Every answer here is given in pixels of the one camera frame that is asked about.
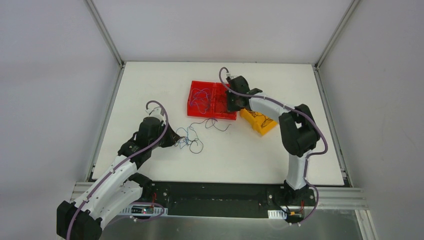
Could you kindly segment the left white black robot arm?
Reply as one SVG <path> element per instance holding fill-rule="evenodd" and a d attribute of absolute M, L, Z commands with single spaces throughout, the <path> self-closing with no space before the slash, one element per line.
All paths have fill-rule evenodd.
<path fill-rule="evenodd" d="M 138 170 L 154 149 L 171 147 L 178 139 L 164 113 L 150 113 L 104 174 L 75 200 L 57 207 L 57 235 L 65 240 L 98 240 L 108 223 L 130 203 L 149 201 L 151 179 Z"/>

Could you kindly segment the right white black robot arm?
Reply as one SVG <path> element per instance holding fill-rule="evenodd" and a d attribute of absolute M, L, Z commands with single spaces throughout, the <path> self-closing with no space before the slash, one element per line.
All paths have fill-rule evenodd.
<path fill-rule="evenodd" d="M 288 152 L 287 177 L 283 183 L 282 196 L 290 205 L 296 205 L 308 190 L 305 181 L 306 158 L 321 139 L 310 108 L 306 104 L 285 105 L 271 99 L 258 88 L 250 89 L 243 76 L 226 78 L 227 109 L 258 112 L 278 123 L 283 147 Z"/>

